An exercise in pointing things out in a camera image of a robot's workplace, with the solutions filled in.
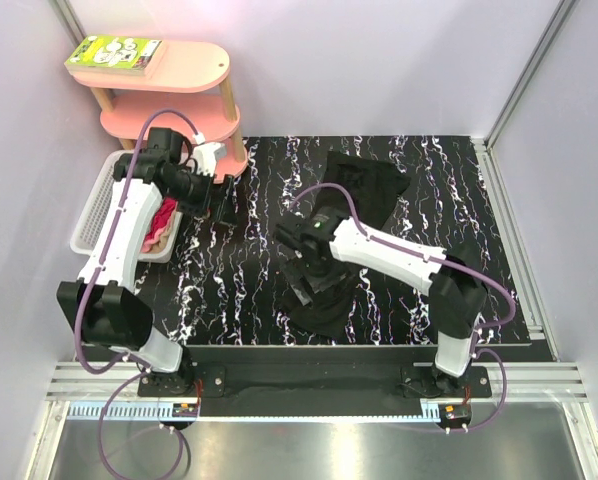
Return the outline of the black printed t shirt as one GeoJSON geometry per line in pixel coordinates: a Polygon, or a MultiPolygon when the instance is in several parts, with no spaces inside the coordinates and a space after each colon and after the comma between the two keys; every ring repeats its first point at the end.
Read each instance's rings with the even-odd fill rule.
{"type": "Polygon", "coordinates": [[[273,236],[310,263],[326,258],[345,262],[353,271],[354,291],[345,301],[325,303],[300,303],[292,291],[283,311],[294,325],[335,341],[345,337],[360,270],[377,270],[383,262],[371,252],[369,236],[385,226],[410,183],[411,178],[389,161],[338,151],[327,154],[310,213],[305,217],[292,211],[284,214],[273,236]]]}

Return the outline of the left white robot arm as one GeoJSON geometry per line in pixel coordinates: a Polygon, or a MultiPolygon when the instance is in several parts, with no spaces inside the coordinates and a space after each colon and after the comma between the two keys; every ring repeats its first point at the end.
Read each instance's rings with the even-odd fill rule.
{"type": "Polygon", "coordinates": [[[57,300],[73,330],[75,352],[85,370],[86,345],[114,352],[114,361],[145,368],[145,382],[175,396],[199,385],[187,350],[154,325],[152,309],[134,293],[135,271],[146,235],[164,200],[193,217],[210,216],[227,223],[234,179],[216,183],[216,167],[227,154],[222,142],[196,135],[189,141],[169,128],[152,128],[138,151],[112,154],[108,175],[111,199],[99,236],[76,280],[60,283],[57,300]]]}

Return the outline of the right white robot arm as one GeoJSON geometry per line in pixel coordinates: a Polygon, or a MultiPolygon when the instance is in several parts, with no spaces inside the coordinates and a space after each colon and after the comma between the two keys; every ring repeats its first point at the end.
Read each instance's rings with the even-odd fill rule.
{"type": "Polygon", "coordinates": [[[274,238],[293,251],[281,270],[292,293],[287,314],[300,328],[338,339],[354,299],[361,269],[374,270],[428,300],[437,352],[422,385],[455,396],[469,383],[473,328],[487,297],[485,283],[441,247],[415,244],[373,229],[325,207],[311,218],[287,213],[274,238]]]}

